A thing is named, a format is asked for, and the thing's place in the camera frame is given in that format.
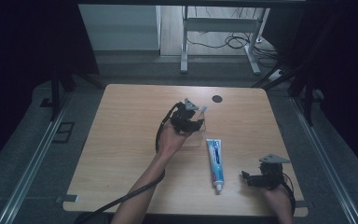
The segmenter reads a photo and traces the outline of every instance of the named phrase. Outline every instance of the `metal frame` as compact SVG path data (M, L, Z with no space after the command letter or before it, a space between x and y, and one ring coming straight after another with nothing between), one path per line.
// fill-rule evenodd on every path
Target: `metal frame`
M260 32L261 25L263 23L266 9L262 8L257 20L254 19L222 19L222 18L189 18L188 6L185 6L185 13L183 18L183 42L182 53L180 62L181 73L187 72L187 32L234 32L234 33L252 33L251 42L249 46L245 46L244 50L248 57L249 63L252 66L252 70L255 75L259 75L260 68L253 54L255 48L255 42L257 40L258 33Z
M325 175L330 182L330 185L335 192L339 203L341 204L342 210L347 216L348 221L351 224L358 223L358 211L356 208L351 195L348 193L348 190L345 188L345 185L342 183L339 178L336 169L334 168L333 163L330 161L327 153L324 150L324 146L319 140L318 135L315 130L308 124L304 116L302 116L302 106L298 99L291 98L292 104L295 107L298 119L300 120L301 125L306 132L310 143L314 149L315 155L319 160L322 168L324 169Z
M33 157L30 160L26 170L22 173L22 176L17 183L16 188L14 188L11 193L5 208L3 209L0 215L0 224L1 223L13 223L14 218L20 210L22 202L25 199L28 189L31 187L34 177L36 176L37 171L39 170L40 165L42 164L43 159L45 158L46 153L48 152L48 147L56 133L63 115L66 111L66 108L70 101L71 93L66 93L62 99L62 109L57 115L55 120L52 120L48 126L48 129L43 136L42 141L37 147Z

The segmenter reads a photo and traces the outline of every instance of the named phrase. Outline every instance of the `human arm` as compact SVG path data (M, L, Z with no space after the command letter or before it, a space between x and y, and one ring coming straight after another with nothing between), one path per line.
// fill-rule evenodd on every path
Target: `human arm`
M178 134L168 120L165 123L159 138L158 153L150 162L144 173L132 186L130 192L158 179L169 163L171 157L182 147L189 136L190 134ZM121 203L111 224L142 223L155 189L156 186Z
M280 224L294 224L289 193L283 185L275 189L260 189L269 208L275 213Z

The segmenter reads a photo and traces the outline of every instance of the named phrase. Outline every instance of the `wall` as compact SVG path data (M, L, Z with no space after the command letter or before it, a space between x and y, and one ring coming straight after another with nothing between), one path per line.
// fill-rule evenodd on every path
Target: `wall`
M79 5L93 50L159 49L160 6Z

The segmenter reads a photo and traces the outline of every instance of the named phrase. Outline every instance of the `black hole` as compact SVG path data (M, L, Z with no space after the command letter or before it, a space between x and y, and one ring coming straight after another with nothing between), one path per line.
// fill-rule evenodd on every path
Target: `black hole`
M219 95L215 95L212 97L212 100L215 102L215 103L221 103L223 101L223 98Z

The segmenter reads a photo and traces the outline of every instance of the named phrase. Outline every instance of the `black cable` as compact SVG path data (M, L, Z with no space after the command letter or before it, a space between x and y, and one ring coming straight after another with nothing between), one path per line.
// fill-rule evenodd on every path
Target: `black cable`
M233 12L232 12L232 14L231 14L231 18L233 18L234 17L234 14L235 14L235 12L237 12L238 10L240 10L240 8L239 7L237 7Z
M208 13L209 17L212 17L211 14L208 11L208 7L205 7L206 13Z
M243 7L241 8L240 15L238 16L238 18L240 18L240 17L241 17L242 12L243 12Z
M245 41L247 43L250 43L251 42L251 37L246 33L243 33L243 34L246 36ZM255 48L256 53L259 54L259 55L264 55L264 56L267 56L267 57L273 58L273 59L278 59L278 57L279 57L278 54L270 53L270 52L277 52L277 50L275 50L275 49L260 49L257 46L254 46L254 48Z
M255 11L257 10L257 7L255 7ZM255 11L254 11L254 16L252 17L252 19L254 19L255 18Z
M246 8L246 11L245 11L245 16L244 16L245 19L246 19L246 17L248 16L248 11L249 11L249 8L247 7L247 8Z
M172 109L167 113L167 115L165 116L165 118L162 120L162 122L160 123L159 127L158 127L158 131L156 134L156 153L158 152L159 149L159 137L161 136L161 132L162 129L164 128L165 123L167 122L167 120L170 118L171 113L173 112L173 110L178 106L178 104L175 104ZM124 195L123 197L107 204L104 205L103 207L99 208L98 210L92 212L91 214L88 214L87 216L81 218L80 220L78 220L77 222L75 222L75 224L81 224L84 223L85 221L89 220L92 217L95 217L98 214L101 214L103 211L106 211L107 209L119 204L119 203L124 203L125 201L127 201L128 199L135 197L136 195L146 191L147 189L152 188L153 186L157 185L159 182L161 182L161 180L164 178L165 176L165 170L162 172L162 174L154 181L144 185L143 187L140 187L138 189L136 189L135 191L128 193L126 195Z
M292 215L295 214L296 211L296 198L295 198L295 189L293 188L293 183L292 180L290 179L290 177L285 174L282 173L283 175L285 175L287 177L287 179L290 181L290 185L292 186L292 188L290 189L289 186L284 182L284 180L280 179L279 176L277 176L274 172L271 172L270 169L265 168L269 174L271 174L276 180L278 180L281 185L286 189L287 193L289 194L289 200L290 200L290 204L292 205Z
M231 47L232 49L242 49L246 44L247 44L247 41L245 38L241 37L241 36L238 36L238 35L234 35L234 33L232 33L230 36L226 37L225 39L225 44L221 45L221 46L210 46L210 45L206 45L206 44L202 44L202 43L198 43L198 42L193 42L191 40L189 40L187 38L187 41L190 43L190 44L193 44L193 45L201 45L201 46L204 46L204 47L207 47L207 48L211 48L211 49L220 49L222 47L225 47L225 46L229 46ZM233 46L231 44L231 41L237 41L238 43L240 43L239 46Z
M269 72L268 72L265 76L263 76L263 78L261 78L258 82L256 82L256 83L252 86L252 88L258 88L258 87L260 87L260 86L263 84L263 82L265 82L267 79L269 79L269 77L271 77L272 74L274 74L274 72L275 72L279 67L281 67L281 63L280 63L279 61L277 61L277 63L272 67L272 69L269 70Z

